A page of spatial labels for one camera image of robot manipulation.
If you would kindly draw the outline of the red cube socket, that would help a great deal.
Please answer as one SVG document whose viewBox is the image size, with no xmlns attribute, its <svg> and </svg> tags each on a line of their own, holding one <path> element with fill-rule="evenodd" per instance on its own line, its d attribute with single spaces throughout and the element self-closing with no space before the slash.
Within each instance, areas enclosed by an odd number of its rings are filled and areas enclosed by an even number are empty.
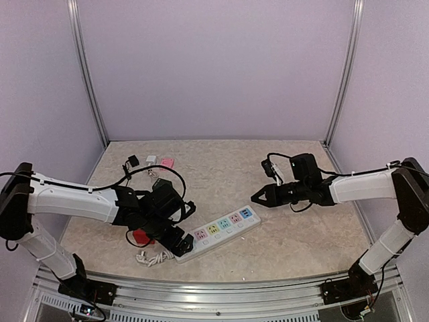
<svg viewBox="0 0 429 322">
<path fill-rule="evenodd" d="M 155 244 L 155 240 L 150 238 L 146 232 L 141 229 L 133 231 L 132 236 L 134 238 L 135 244 L 140 248 Z"/>
</svg>

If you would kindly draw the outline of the pink folding extension socket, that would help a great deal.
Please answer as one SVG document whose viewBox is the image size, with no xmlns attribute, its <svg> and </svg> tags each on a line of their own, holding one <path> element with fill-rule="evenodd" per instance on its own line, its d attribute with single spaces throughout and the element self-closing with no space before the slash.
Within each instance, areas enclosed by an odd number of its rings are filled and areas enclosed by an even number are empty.
<svg viewBox="0 0 429 322">
<path fill-rule="evenodd" d="M 162 170 L 173 169 L 175 159 L 174 158 L 162 158 L 160 166 Z"/>
</svg>

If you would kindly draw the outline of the white usb charger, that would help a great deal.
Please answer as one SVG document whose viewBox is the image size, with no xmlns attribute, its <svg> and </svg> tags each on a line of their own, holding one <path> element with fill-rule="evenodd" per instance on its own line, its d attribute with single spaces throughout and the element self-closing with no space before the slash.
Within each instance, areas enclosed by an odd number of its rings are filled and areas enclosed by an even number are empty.
<svg viewBox="0 0 429 322">
<path fill-rule="evenodd" d="M 157 160 L 158 160 L 158 157 L 157 157 L 157 156 L 155 156 L 155 155 L 149 155 L 149 156 L 146 158 L 145 162 L 146 162 L 146 164 L 147 164 L 148 166 L 151 166 L 151 165 L 155 165 L 155 164 L 157 164 Z"/>
</svg>

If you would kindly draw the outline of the white power strip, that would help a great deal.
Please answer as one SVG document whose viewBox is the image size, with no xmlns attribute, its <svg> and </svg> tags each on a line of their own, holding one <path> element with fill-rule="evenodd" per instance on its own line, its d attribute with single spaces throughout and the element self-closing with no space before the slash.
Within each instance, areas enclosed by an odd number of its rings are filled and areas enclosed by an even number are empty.
<svg viewBox="0 0 429 322">
<path fill-rule="evenodd" d="M 175 259 L 179 264 L 185 263 L 231 242 L 236 237 L 241 237 L 260 224 L 261 218 L 249 205 L 241 207 L 190 231 L 194 238 L 192 250 L 183 256 L 176 256 Z"/>
</svg>

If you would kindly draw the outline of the black power adapter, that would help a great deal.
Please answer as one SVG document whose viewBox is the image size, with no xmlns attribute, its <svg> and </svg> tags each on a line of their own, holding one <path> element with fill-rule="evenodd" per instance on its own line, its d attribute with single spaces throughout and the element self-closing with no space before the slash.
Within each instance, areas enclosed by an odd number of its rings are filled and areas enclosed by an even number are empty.
<svg viewBox="0 0 429 322">
<path fill-rule="evenodd" d="M 139 166 L 139 160 L 136 155 L 129 156 L 125 163 L 122 165 L 122 169 L 125 173 L 126 180 L 131 180 L 130 170 Z"/>
</svg>

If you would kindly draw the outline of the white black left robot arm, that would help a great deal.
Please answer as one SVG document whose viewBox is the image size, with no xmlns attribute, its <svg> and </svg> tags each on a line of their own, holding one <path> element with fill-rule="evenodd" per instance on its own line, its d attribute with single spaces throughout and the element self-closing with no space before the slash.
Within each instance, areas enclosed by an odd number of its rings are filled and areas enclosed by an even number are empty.
<svg viewBox="0 0 429 322">
<path fill-rule="evenodd" d="M 59 246 L 34 215 L 83 217 L 130 231 L 141 229 L 178 257 L 193 249 L 194 238 L 178 224 L 196 206 L 186 202 L 168 180 L 157 180 L 149 191 L 124 186 L 125 177 L 108 186 L 78 185 L 36 173 L 27 162 L 6 175 L 9 179 L 1 190 L 1 238 L 23 246 L 79 298 L 94 291 L 82 260 Z"/>
</svg>

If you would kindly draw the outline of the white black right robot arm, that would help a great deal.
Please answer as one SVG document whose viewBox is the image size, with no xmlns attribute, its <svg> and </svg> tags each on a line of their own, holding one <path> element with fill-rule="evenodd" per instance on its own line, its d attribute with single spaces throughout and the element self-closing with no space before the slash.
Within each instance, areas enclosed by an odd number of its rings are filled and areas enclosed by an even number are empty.
<svg viewBox="0 0 429 322">
<path fill-rule="evenodd" d="M 261 166 L 275 182 L 251 196 L 252 202 L 264 207 L 300 201 L 331 207 L 369 199 L 396 200 L 399 213 L 395 222 L 349 269 L 349 277 L 343 282 L 348 297 L 358 297 L 373 284 L 378 270 L 428 228 L 428 174 L 415 158 L 390 162 L 375 170 L 338 174 L 321 170 L 313 154 L 298 154 L 288 158 L 294 181 L 285 183 L 271 156 L 268 154 Z"/>
</svg>

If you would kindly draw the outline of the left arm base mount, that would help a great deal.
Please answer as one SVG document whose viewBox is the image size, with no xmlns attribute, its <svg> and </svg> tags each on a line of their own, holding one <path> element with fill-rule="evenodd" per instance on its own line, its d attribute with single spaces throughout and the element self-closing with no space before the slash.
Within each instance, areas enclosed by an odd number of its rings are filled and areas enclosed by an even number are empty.
<svg viewBox="0 0 429 322">
<path fill-rule="evenodd" d="M 116 297 L 117 289 L 116 284 L 108 282 L 91 279 L 82 282 L 70 278 L 60 282 L 58 292 L 94 304 L 111 306 Z"/>
</svg>

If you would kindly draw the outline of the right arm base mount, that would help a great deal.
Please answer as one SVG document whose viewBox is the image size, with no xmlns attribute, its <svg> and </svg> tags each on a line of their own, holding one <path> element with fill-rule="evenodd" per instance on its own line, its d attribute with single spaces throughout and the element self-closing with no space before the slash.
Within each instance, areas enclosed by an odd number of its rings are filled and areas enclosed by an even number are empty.
<svg viewBox="0 0 429 322">
<path fill-rule="evenodd" d="M 353 286 L 350 278 L 328 279 L 320 285 L 320 291 L 324 304 L 331 305 L 374 295 L 378 291 L 378 285 L 376 282 L 370 282 L 368 285 L 360 287 Z"/>
</svg>

